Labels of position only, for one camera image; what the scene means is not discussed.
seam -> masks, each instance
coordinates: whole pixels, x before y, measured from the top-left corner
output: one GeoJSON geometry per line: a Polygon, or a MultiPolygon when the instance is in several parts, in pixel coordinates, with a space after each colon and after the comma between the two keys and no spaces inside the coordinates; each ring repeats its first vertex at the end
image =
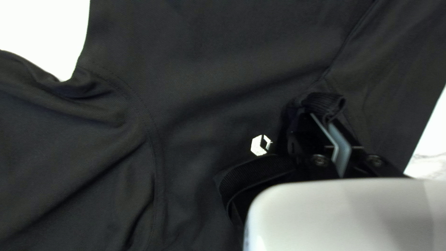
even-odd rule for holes
{"type": "MultiPolygon", "coordinates": [[[[157,127],[157,125],[156,125],[156,123],[155,123],[155,121],[153,120],[153,116],[151,115],[151,112],[150,112],[150,110],[147,108],[147,106],[145,105],[145,103],[144,103],[144,101],[141,99],[141,97],[138,95],[138,93],[128,84],[128,83],[126,83],[123,79],[121,79],[119,76],[117,76],[116,74],[114,74],[111,70],[108,70],[108,69],[106,69],[106,68],[104,68],[104,67],[102,67],[102,66],[99,66],[99,64],[97,63],[97,62],[95,62],[95,61],[90,61],[91,62],[91,64],[94,64],[94,66],[95,67],[97,67],[97,68],[100,68],[100,69],[102,69],[102,70],[104,70],[104,71],[106,71],[108,74],[110,74],[110,75],[112,75],[114,78],[116,78],[119,82],[121,82],[121,83],[123,83],[125,86],[127,86],[130,90],[131,90],[131,92],[133,92],[133,95],[137,98],[137,100],[138,100],[138,102],[136,102],[137,104],[138,103],[140,103],[140,105],[141,106],[143,106],[144,107],[144,109],[145,109],[145,111],[148,113],[148,117],[149,117],[149,120],[151,120],[151,122],[152,122],[152,125],[153,125],[153,128],[154,128],[154,131],[155,131],[155,133],[156,133],[156,136],[158,137],[158,139],[160,139],[161,137],[160,137],[160,133],[159,133],[159,129],[158,129],[158,127],[157,127]]],[[[86,71],[88,71],[88,72],[92,72],[92,73],[94,73],[95,75],[97,75],[98,77],[100,77],[101,79],[103,79],[104,81],[106,81],[108,84],[110,84],[114,89],[116,89],[118,92],[120,92],[121,93],[121,95],[125,98],[125,99],[128,99],[128,100],[130,100],[130,102],[132,102],[132,95],[129,93],[129,94],[126,94],[126,91],[125,90],[123,90],[121,87],[119,87],[119,85],[117,85],[117,84],[114,84],[113,83],[113,81],[111,81],[110,79],[107,79],[106,77],[104,77],[102,74],[99,74],[99,73],[97,73],[96,71],[93,71],[93,70],[91,70],[91,69],[87,69],[86,67],[82,67],[82,66],[79,66],[79,65],[77,65],[76,66],[76,68],[81,68],[81,69],[84,69],[84,70],[86,70],[86,71]]],[[[145,129],[146,129],[146,132],[147,131],[150,131],[150,126],[149,126],[149,124],[147,123],[147,121],[144,119],[144,116],[142,116],[141,115],[141,113],[140,113],[140,111],[139,111],[139,109],[138,109],[138,107],[135,107],[136,109],[135,109],[135,112],[138,114],[138,116],[139,116],[139,118],[142,120],[142,122],[143,122],[143,124],[144,124],[144,127],[145,127],[145,129]]],[[[157,154],[156,153],[156,151],[154,150],[155,149],[155,143],[153,142],[153,139],[151,138],[151,137],[148,137],[148,135],[147,135],[147,133],[145,133],[145,135],[146,135],[146,138],[147,138],[147,140],[148,140],[148,142],[149,142],[149,144],[150,144],[150,148],[152,149],[150,152],[151,152],[151,155],[152,155],[152,164],[153,164],[153,166],[155,167],[154,169],[155,169],[155,172],[154,172],[154,174],[155,174],[155,177],[154,177],[154,182],[156,183],[153,187],[154,187],[154,196],[153,196],[153,221],[152,221],[152,224],[151,224],[151,226],[150,226],[150,228],[151,228],[151,230],[150,230],[150,233],[149,233],[149,239],[146,241],[146,244],[144,245],[144,250],[147,250],[147,248],[148,248],[148,246],[149,246],[149,244],[151,243],[151,241],[153,241],[153,238],[154,238],[154,232],[155,232],[155,230],[157,229],[157,227],[158,227],[158,220],[159,219],[162,219],[162,214],[161,214],[161,211],[160,211],[160,209],[161,209],[161,205],[159,205],[160,204],[160,202],[161,201],[163,201],[164,200],[164,191],[165,191],[165,189],[164,189],[164,176],[163,176],[163,173],[162,173],[162,169],[161,169],[161,166],[163,166],[164,165],[164,158],[163,158],[163,149],[162,149],[162,147],[159,147],[159,151],[160,151],[160,154],[157,154]],[[156,160],[160,160],[160,165],[158,165],[157,164],[157,162],[156,162],[156,160]]]]}
{"type": "Polygon", "coordinates": [[[356,22],[355,26],[350,30],[350,32],[347,35],[347,38],[344,40],[344,42],[341,45],[341,48],[338,50],[338,52],[336,53],[335,57],[333,58],[333,60],[331,61],[329,67],[325,70],[324,73],[322,73],[322,75],[319,77],[318,81],[322,78],[325,78],[325,76],[331,71],[334,62],[339,58],[339,56],[344,52],[344,50],[347,47],[347,44],[350,42],[350,40],[352,40],[353,36],[355,35],[355,32],[357,30],[359,30],[359,28],[361,27],[361,25],[364,23],[364,21],[366,20],[366,18],[369,16],[370,12],[372,12],[373,10],[375,10],[377,8],[377,5],[380,4],[381,2],[383,2],[384,0],[375,0],[370,6],[369,8],[365,11],[365,13],[361,16],[361,18],[356,22]]]}

stitching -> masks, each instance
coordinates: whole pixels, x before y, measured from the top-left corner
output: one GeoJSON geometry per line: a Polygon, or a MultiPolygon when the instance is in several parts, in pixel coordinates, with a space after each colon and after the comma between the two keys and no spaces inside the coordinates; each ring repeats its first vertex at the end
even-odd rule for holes
{"type": "Polygon", "coordinates": [[[350,40],[353,38],[353,36],[355,35],[355,32],[357,30],[359,30],[360,26],[364,23],[365,19],[369,16],[370,12],[372,12],[372,10],[374,10],[375,8],[377,8],[376,6],[378,5],[378,3],[383,2],[384,0],[375,0],[370,6],[369,8],[366,10],[366,12],[361,16],[361,18],[357,21],[357,23],[355,24],[355,26],[350,30],[347,38],[344,40],[344,42],[341,45],[341,48],[338,50],[338,52],[336,53],[336,56],[333,58],[333,60],[330,63],[330,66],[326,69],[326,71],[324,73],[322,73],[322,75],[319,77],[318,80],[325,78],[325,76],[331,71],[334,62],[339,58],[339,56],[344,52],[344,50],[347,47],[347,44],[350,42],[350,40]]]}
{"type": "MultiPolygon", "coordinates": [[[[154,129],[155,129],[155,133],[156,133],[156,136],[158,137],[158,139],[160,139],[161,137],[160,137],[160,133],[159,133],[159,129],[158,129],[158,127],[157,127],[157,125],[156,125],[156,123],[155,123],[155,121],[153,120],[153,116],[152,116],[152,114],[151,114],[151,112],[150,112],[150,110],[147,108],[147,106],[145,105],[145,103],[144,103],[144,101],[141,99],[141,97],[138,95],[138,93],[129,85],[129,84],[127,84],[123,79],[121,79],[119,76],[117,76],[116,74],[114,74],[111,70],[108,70],[108,69],[106,69],[106,68],[104,68],[104,67],[102,67],[102,66],[99,66],[99,64],[97,63],[97,62],[95,62],[95,61],[93,61],[93,60],[91,60],[91,63],[92,64],[94,64],[95,65],[95,67],[98,67],[98,68],[100,68],[100,69],[102,69],[102,70],[104,70],[104,71],[106,71],[108,74],[110,74],[110,75],[112,75],[114,78],[116,78],[117,80],[119,80],[121,83],[123,83],[123,84],[125,84],[132,92],[133,92],[133,94],[134,94],[134,96],[138,99],[138,103],[140,103],[144,108],[145,108],[145,111],[148,113],[148,115],[149,115],[149,119],[151,120],[151,122],[152,122],[152,124],[153,124],[153,127],[154,127],[154,129]]],[[[98,77],[100,77],[101,79],[103,79],[104,81],[106,81],[107,83],[109,83],[113,88],[115,88],[116,90],[118,90],[118,92],[120,92],[121,93],[121,95],[124,97],[124,98],[126,98],[126,92],[125,92],[125,90],[122,90],[117,84],[114,84],[112,81],[110,81],[109,79],[106,79],[105,77],[103,77],[102,76],[102,74],[98,74],[97,72],[95,72],[95,71],[92,71],[92,70],[88,70],[88,69],[86,69],[85,67],[82,67],[82,66],[76,66],[77,68],[81,68],[81,69],[84,69],[84,70],[86,70],[86,71],[90,71],[90,72],[92,72],[92,73],[94,73],[94,74],[96,74],[98,77]]],[[[130,101],[131,101],[131,99],[132,99],[132,96],[130,95],[130,94],[127,94],[127,96],[128,96],[128,98],[127,99],[130,99],[130,101]]],[[[146,131],[148,130],[148,131],[150,131],[150,126],[149,126],[149,124],[145,121],[145,119],[144,119],[144,117],[141,115],[141,113],[140,113],[140,111],[139,111],[139,109],[137,108],[137,107],[135,107],[136,109],[135,109],[135,111],[136,111],[136,113],[139,115],[139,117],[140,117],[140,119],[143,121],[143,124],[144,124],[144,126],[145,126],[145,128],[146,128],[146,131]]],[[[159,156],[158,154],[156,154],[156,152],[154,151],[154,149],[155,149],[155,144],[154,144],[154,142],[153,142],[153,140],[151,139],[151,137],[147,137],[147,139],[148,139],[148,142],[149,142],[149,144],[150,144],[150,147],[151,147],[151,154],[152,154],[152,156],[154,157],[153,158],[153,160],[152,160],[152,164],[154,165],[154,167],[155,167],[155,177],[154,177],[154,181],[155,181],[155,183],[158,181],[158,183],[159,184],[157,184],[158,185],[158,189],[156,189],[155,187],[156,186],[153,186],[154,187],[154,199],[153,199],[153,223],[152,223],[152,225],[151,225],[151,230],[150,230],[150,234],[149,234],[149,239],[146,241],[146,245],[145,245],[145,247],[144,247],[144,249],[146,250],[147,248],[148,248],[148,246],[149,246],[149,244],[151,243],[151,241],[153,240],[153,238],[154,238],[154,232],[155,232],[155,229],[157,228],[157,224],[156,224],[156,222],[158,222],[158,219],[161,219],[162,217],[162,215],[161,215],[161,213],[160,213],[160,208],[161,208],[161,206],[159,205],[159,203],[158,202],[160,202],[160,201],[163,201],[164,200],[164,177],[163,177],[163,179],[162,180],[160,180],[159,178],[161,177],[161,176],[163,176],[163,173],[161,172],[161,166],[163,166],[164,165],[164,158],[162,157],[163,156],[163,149],[162,149],[162,147],[159,147],[159,151],[160,151],[160,154],[159,155],[161,155],[161,156],[159,156]],[[157,164],[157,162],[156,162],[156,159],[159,159],[160,160],[160,165],[158,165],[157,164]]]]}

screw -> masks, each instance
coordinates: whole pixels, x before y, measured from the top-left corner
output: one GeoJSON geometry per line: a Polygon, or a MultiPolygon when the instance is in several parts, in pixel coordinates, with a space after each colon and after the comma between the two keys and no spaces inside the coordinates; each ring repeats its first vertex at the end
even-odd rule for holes
{"type": "Polygon", "coordinates": [[[374,167],[381,167],[384,164],[383,160],[378,155],[369,155],[366,161],[374,167]]]}
{"type": "Polygon", "coordinates": [[[329,159],[322,154],[314,154],[311,157],[311,162],[313,162],[318,167],[327,167],[330,163],[329,159]]]}

white surface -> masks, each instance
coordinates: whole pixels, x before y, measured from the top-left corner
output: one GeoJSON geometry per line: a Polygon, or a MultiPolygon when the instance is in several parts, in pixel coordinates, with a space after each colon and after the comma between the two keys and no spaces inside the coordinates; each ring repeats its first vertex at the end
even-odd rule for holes
{"type": "MultiPolygon", "coordinates": [[[[89,0],[1,0],[0,49],[18,54],[64,81],[87,33],[89,0]]],[[[446,180],[446,95],[434,110],[406,174],[446,180]]]]}
{"type": "Polygon", "coordinates": [[[0,49],[65,81],[85,41],[89,5],[89,0],[1,0],[0,49]]]}
{"type": "Polygon", "coordinates": [[[444,251],[446,182],[287,183],[259,194],[244,251],[444,251]]]}
{"type": "Polygon", "coordinates": [[[446,88],[438,99],[405,174],[421,179],[446,180],[446,88]]]}

black fabric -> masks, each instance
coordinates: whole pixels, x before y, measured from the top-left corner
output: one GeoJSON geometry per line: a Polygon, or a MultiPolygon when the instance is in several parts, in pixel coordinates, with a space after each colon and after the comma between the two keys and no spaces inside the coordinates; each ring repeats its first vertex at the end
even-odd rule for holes
{"type": "Polygon", "coordinates": [[[445,26],[440,0],[91,0],[70,80],[0,51],[0,250],[241,250],[212,177],[311,92],[403,170],[445,26]]]}

